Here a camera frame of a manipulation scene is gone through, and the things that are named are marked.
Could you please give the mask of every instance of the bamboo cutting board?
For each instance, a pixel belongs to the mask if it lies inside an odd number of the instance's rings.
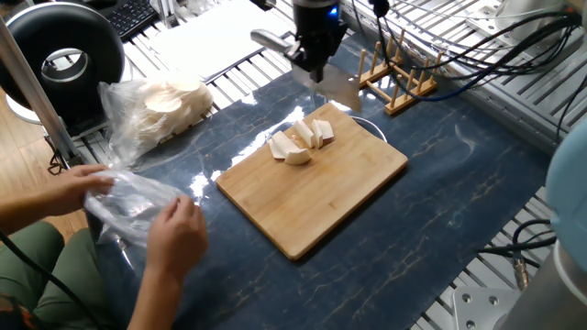
[[[304,119],[327,120],[334,139],[293,166],[265,144],[224,172],[216,185],[275,244],[296,260],[407,164],[407,157],[332,104]],[[285,135],[307,148],[293,127]]]

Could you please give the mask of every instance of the green pants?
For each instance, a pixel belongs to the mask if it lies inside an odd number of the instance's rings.
[[[105,328],[114,328],[98,272],[94,242],[87,229],[75,233],[67,245],[55,227],[38,222],[12,236],[33,261],[67,285]],[[83,311],[53,283],[0,247],[0,292],[17,298],[49,329],[95,329]]]

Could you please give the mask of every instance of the plastic bag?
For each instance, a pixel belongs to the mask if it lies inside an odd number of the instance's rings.
[[[202,119],[214,102],[197,79],[173,74],[98,87],[110,132],[110,159],[124,167]]]
[[[95,175],[115,178],[107,194],[87,192],[83,206],[104,223],[98,243],[122,238],[147,248],[150,225],[165,205],[184,193],[127,170],[105,170]]]

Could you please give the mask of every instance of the person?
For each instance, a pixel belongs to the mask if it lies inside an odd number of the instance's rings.
[[[0,201],[0,230],[32,260],[67,285],[104,329],[118,329],[108,310],[94,242],[88,229],[64,245],[51,224],[39,221],[83,207],[89,190],[107,190],[103,165],[76,166],[47,187]],[[188,196],[174,199],[153,221],[147,266],[128,329],[171,329],[183,279],[207,249],[205,217]],[[82,309],[6,246],[0,247],[0,329],[95,329]]]

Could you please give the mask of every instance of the blue marble-pattern mat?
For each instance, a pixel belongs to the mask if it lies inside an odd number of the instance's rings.
[[[355,72],[360,48],[358,36],[347,39],[333,62]],[[380,86],[392,92],[389,79]],[[409,164],[291,262],[214,180],[324,102],[285,74],[140,160],[137,173],[192,195],[206,216],[210,247],[186,282],[177,328],[405,329],[544,183],[548,157],[473,104],[452,98],[388,116],[365,92],[354,115],[377,124]],[[141,257],[108,245],[98,255],[127,322]]]

